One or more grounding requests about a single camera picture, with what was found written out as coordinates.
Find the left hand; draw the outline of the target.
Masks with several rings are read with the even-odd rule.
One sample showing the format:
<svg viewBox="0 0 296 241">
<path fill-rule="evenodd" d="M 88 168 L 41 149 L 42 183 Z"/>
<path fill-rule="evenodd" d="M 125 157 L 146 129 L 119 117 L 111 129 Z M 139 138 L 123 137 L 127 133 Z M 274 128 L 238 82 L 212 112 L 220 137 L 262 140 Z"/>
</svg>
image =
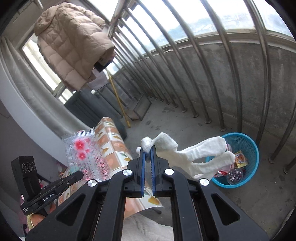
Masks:
<svg viewBox="0 0 296 241">
<path fill-rule="evenodd" d="M 49 206 L 49 209 L 48 209 L 48 214 L 52 213 L 55 209 L 56 209 L 55 203 L 51 203 Z M 33 229 L 44 218 L 45 218 L 45 216 L 43 216 L 41 214 L 37 214 L 37 213 L 27 216 L 27 225 L 28 225 L 29 230 Z"/>
</svg>

